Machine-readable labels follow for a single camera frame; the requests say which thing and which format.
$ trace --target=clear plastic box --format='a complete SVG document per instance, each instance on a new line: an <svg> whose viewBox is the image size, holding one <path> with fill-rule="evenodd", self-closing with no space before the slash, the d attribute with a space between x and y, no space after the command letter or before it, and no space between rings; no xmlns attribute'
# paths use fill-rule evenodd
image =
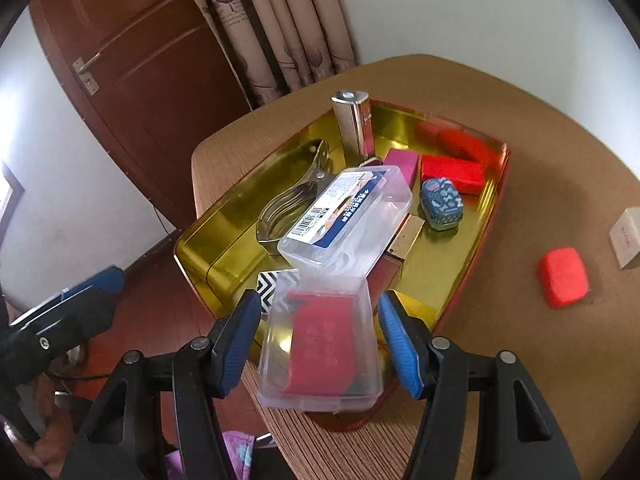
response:
<svg viewBox="0 0 640 480"><path fill-rule="evenodd" d="M344 170L282 237L278 252L302 273L364 278L411 201L397 166Z"/></svg>
<svg viewBox="0 0 640 480"><path fill-rule="evenodd" d="M265 406L331 413L373 406L382 377L366 280L280 272L259 371Z"/></svg>

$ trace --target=person's hand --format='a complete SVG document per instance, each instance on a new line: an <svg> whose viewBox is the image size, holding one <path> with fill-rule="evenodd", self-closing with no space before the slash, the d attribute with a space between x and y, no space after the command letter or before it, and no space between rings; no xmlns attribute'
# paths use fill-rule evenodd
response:
<svg viewBox="0 0 640 480"><path fill-rule="evenodd" d="M34 389L36 408L47 425L42 438L31 448L18 440L9 425L5 425L4 430L28 465L42 468L52 480L58 480L66 452L76 434L71 416L55 405L55 389L51 379L45 374L39 375L34 380Z"/></svg>

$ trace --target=wooden table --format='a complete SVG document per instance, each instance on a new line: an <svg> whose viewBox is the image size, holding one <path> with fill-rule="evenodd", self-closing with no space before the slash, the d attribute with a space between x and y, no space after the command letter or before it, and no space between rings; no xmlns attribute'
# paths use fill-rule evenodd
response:
<svg viewBox="0 0 640 480"><path fill-rule="evenodd" d="M598 140L535 97L430 56L360 66L230 124L193 154L198 215L284 140L330 108L338 89L445 116L508 143L510 174L478 265L443 335L469 352L512 349L556 414L584 480L599 478L640 418L640 269L620 271L609 229L640 203L640 182ZM591 291L564 310L546 306L536 277L545 251L578 249ZM247 366L254 396L258 376ZM332 434L305 415L258 406L299 479L397 479L423 404L399 390L370 423ZM470 413L477 403L470 402ZM468 423L460 478L472 466Z"/></svg>

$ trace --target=white wall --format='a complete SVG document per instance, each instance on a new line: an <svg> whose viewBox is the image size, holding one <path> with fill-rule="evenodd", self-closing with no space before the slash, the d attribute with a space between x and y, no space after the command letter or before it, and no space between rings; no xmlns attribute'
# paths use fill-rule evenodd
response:
<svg viewBox="0 0 640 480"><path fill-rule="evenodd" d="M640 52L607 0L344 0L361 62L434 54L508 81L640 176Z"/></svg>
<svg viewBox="0 0 640 480"><path fill-rule="evenodd" d="M165 236L69 102L28 11L0 48L0 150L25 189L0 248L0 281L16 306L127 267Z"/></svg>

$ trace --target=red card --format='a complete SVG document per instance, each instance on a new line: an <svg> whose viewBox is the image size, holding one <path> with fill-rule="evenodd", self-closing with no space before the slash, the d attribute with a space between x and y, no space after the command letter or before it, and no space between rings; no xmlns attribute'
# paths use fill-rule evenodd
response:
<svg viewBox="0 0 640 480"><path fill-rule="evenodd" d="M286 394L341 396L358 373L354 298L296 294Z"/></svg>
<svg viewBox="0 0 640 480"><path fill-rule="evenodd" d="M580 254L572 247L549 251L540 261L540 282L551 308L562 308L585 297L589 279Z"/></svg>
<svg viewBox="0 0 640 480"><path fill-rule="evenodd" d="M478 162L450 156L423 155L422 182L441 176L452 181L460 193L479 195L484 188L482 166Z"/></svg>

